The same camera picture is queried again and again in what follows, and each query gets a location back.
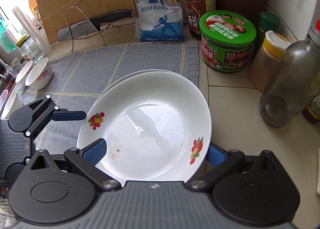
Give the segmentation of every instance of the spice jar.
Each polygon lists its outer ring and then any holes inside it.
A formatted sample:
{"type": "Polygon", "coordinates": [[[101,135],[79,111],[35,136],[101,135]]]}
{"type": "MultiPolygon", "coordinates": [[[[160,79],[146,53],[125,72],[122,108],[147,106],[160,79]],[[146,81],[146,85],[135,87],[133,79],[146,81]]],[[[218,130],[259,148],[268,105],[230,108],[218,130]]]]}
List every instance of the spice jar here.
{"type": "Polygon", "coordinates": [[[249,79],[260,91],[264,91],[268,85],[276,67],[291,43],[278,33],[267,31],[266,37],[254,58],[249,79]]]}
{"type": "Polygon", "coordinates": [[[254,49],[252,52],[252,60],[255,58],[259,48],[263,44],[267,31],[278,32],[280,27],[280,19],[271,12],[263,11],[260,13],[259,27],[257,30],[257,37],[254,41],[254,49]]]}
{"type": "Polygon", "coordinates": [[[28,34],[24,34],[16,45],[21,49],[21,56],[28,61],[33,60],[35,64],[45,56],[28,34]]]}

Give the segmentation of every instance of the green jar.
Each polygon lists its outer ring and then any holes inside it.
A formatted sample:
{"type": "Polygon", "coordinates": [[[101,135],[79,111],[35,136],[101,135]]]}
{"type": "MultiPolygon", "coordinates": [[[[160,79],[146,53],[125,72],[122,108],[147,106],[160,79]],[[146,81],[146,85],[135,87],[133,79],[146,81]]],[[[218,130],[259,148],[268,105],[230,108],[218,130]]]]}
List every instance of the green jar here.
{"type": "Polygon", "coordinates": [[[245,17],[230,11],[210,11],[200,19],[202,57],[212,68],[235,72],[244,68],[256,29],[245,17]]]}

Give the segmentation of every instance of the kitchen counter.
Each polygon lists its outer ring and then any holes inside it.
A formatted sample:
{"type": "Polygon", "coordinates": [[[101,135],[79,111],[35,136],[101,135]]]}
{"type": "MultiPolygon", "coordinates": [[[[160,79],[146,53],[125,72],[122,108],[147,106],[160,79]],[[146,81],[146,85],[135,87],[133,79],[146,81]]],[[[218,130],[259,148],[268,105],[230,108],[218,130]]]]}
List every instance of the kitchen counter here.
{"type": "MultiPolygon", "coordinates": [[[[194,39],[185,26],[187,41],[194,39]]],[[[134,38],[135,25],[111,28],[103,32],[106,45],[138,43],[134,38]]],[[[102,47],[100,35],[75,41],[74,51],[102,47]]],[[[71,41],[54,46],[49,59],[71,52],[71,41]]],[[[250,64],[236,73],[221,73],[208,67],[201,58],[199,42],[199,89],[207,99],[212,115],[212,142],[230,150],[238,149],[247,155],[258,155],[262,150],[274,152],[297,186],[301,202],[293,223],[300,229],[312,229],[320,224],[320,196],[316,194],[320,123],[309,124],[300,114],[283,128],[269,125],[259,111],[261,92],[248,78],[250,64]]],[[[203,163],[197,175],[209,170],[203,163]]]]}

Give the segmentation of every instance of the gray mat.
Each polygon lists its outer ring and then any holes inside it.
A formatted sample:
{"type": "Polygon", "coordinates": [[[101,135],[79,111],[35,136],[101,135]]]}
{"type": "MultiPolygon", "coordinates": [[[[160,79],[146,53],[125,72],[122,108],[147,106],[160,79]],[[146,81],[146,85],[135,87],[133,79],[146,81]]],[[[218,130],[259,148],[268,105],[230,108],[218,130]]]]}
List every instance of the gray mat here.
{"type": "MultiPolygon", "coordinates": [[[[181,74],[196,86],[199,82],[197,42],[150,42],[81,51],[50,61],[53,77],[43,89],[18,85],[24,104],[46,94],[60,107],[88,111],[97,97],[114,81],[145,69],[165,69],[181,74]]],[[[83,121],[51,121],[36,138],[36,148],[60,154],[75,147],[83,121]]]]}

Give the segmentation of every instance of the blue gripper pad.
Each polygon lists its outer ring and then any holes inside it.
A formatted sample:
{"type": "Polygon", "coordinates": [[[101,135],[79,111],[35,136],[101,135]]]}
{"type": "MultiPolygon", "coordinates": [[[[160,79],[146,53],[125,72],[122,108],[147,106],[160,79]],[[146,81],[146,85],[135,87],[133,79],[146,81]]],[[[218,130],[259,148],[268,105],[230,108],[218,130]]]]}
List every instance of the blue gripper pad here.
{"type": "Polygon", "coordinates": [[[220,163],[224,162],[227,159],[225,152],[220,151],[218,148],[214,147],[213,143],[210,143],[207,155],[205,159],[213,166],[216,167],[220,163]]]}
{"type": "Polygon", "coordinates": [[[82,157],[95,166],[106,155],[107,143],[104,139],[101,139],[96,145],[89,149],[85,147],[81,151],[83,151],[82,157]]]}

